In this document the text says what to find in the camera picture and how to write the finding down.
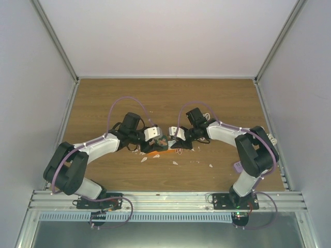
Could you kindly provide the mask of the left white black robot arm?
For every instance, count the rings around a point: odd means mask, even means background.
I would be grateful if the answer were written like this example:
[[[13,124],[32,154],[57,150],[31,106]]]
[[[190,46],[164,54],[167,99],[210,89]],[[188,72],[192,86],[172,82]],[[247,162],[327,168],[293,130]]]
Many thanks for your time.
[[[54,194],[79,195],[88,198],[96,209],[105,206],[106,195],[103,186],[85,178],[87,165],[108,153],[139,146],[143,153],[161,151],[162,146],[153,140],[162,136],[157,125],[138,128],[142,118],[134,113],[127,113],[123,121],[116,123],[105,134],[80,144],[61,143],[43,172],[45,181],[51,184]]]

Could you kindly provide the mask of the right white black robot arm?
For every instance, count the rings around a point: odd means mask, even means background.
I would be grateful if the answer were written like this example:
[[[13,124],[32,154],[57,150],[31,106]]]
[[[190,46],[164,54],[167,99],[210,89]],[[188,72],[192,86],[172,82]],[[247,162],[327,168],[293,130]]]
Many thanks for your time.
[[[252,199],[253,190],[266,175],[277,167],[279,153],[261,126],[251,129],[225,124],[216,118],[206,119],[198,107],[186,113],[192,125],[169,127],[169,135],[176,142],[172,148],[193,148],[192,143],[201,138],[221,141],[237,149],[243,171],[230,187],[228,199],[231,207],[241,209]]]

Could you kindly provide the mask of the green cube plug adapter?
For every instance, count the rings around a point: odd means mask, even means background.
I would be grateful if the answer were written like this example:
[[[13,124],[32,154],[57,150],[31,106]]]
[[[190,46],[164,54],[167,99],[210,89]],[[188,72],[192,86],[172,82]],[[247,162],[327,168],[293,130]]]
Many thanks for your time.
[[[168,150],[168,137],[166,136],[165,141],[162,141],[162,142],[155,142],[154,139],[153,139],[152,144],[159,145],[159,150],[158,151]]]

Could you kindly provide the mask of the orange power strip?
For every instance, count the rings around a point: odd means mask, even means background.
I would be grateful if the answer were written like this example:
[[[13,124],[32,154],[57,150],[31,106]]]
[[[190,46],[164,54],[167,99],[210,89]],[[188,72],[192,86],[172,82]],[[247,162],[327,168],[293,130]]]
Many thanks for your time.
[[[178,153],[178,150],[177,149],[170,149],[170,150],[164,150],[164,151],[153,151],[151,153],[148,153],[147,156],[153,157],[153,158],[158,158],[161,155],[173,154],[173,153]]]

